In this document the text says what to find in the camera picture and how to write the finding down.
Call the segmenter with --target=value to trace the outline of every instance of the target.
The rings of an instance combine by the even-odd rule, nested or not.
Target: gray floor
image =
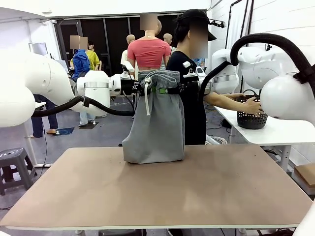
[[[128,105],[117,105],[115,109],[126,110]],[[220,136],[228,139],[229,129],[220,128],[222,117],[213,108],[207,110],[208,135]],[[61,154],[68,148],[74,147],[117,147],[119,143],[128,135],[132,120],[129,117],[117,117],[108,115],[106,118],[99,118],[99,124],[92,130],[79,130],[79,114],[72,111],[65,111],[57,115],[59,128],[75,127],[71,135],[47,136],[47,160],[46,163],[54,163]],[[47,118],[43,119],[45,129],[49,128]],[[32,134],[32,123],[27,121],[29,134]],[[244,143],[241,138],[236,139],[238,143]],[[32,140],[33,149],[38,163],[43,163],[45,159],[46,143],[44,137]],[[25,147],[23,127],[15,126],[0,128],[0,150],[9,148]],[[5,196],[0,196],[0,208],[14,205],[25,193],[23,187],[16,187],[6,190]],[[7,213],[6,210],[0,210],[0,218]],[[0,228],[12,236],[74,236],[74,231],[17,231]],[[223,236],[220,229],[194,229],[186,230],[188,236]],[[225,236],[234,236],[234,229],[224,230]],[[86,236],[96,236],[97,231],[88,231]],[[164,236],[165,230],[148,230],[149,236]]]

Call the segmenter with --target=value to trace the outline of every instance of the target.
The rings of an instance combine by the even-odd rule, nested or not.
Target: mannequin
[[[164,36],[164,42],[168,43],[168,45],[171,47],[171,54],[176,51],[176,48],[172,47],[171,44],[172,44],[172,39],[173,39],[173,36],[170,34],[170,33],[166,33]],[[161,70],[165,70],[165,63],[164,63],[164,60],[162,60],[162,65],[161,65]]]
[[[127,36],[126,40],[127,40],[128,45],[129,45],[130,43],[132,43],[133,41],[135,41],[136,38],[135,38],[135,36],[134,36],[133,34],[129,34],[129,35]],[[126,49],[126,50],[124,50],[123,53],[122,53],[121,63],[122,63],[123,61],[128,60],[127,54],[128,54],[128,50]],[[135,66],[134,66],[134,79],[135,79],[136,81],[138,81],[138,71],[139,71],[138,64],[137,64],[137,62],[135,61]]]
[[[145,35],[130,43],[127,59],[132,66],[137,60],[139,71],[159,70],[162,59],[168,62],[171,48],[166,42],[156,37],[162,29],[162,24],[156,15],[147,15],[144,24],[140,27],[145,31]]]

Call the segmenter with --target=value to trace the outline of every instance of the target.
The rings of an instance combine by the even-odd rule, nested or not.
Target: pink crop top
[[[171,47],[160,39],[136,40],[128,46],[128,58],[136,60],[138,67],[156,67],[162,64],[164,56],[171,55]]]

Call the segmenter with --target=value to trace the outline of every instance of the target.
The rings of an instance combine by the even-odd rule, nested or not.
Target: blue jacket
[[[72,59],[74,65],[74,74],[72,79],[77,82],[78,76],[82,72],[90,70],[90,61],[84,49],[78,49]]]

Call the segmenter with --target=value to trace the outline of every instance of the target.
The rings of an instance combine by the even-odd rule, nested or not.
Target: black basket
[[[254,95],[246,95],[241,96],[237,99],[238,102],[245,103],[248,99],[252,97],[256,97],[254,100],[255,102],[260,102],[259,96],[251,89],[245,90],[246,91],[252,91]],[[240,127],[245,129],[261,129],[265,126],[267,122],[268,116],[266,114],[260,114],[259,117],[247,114],[245,112],[237,112],[237,123]]]

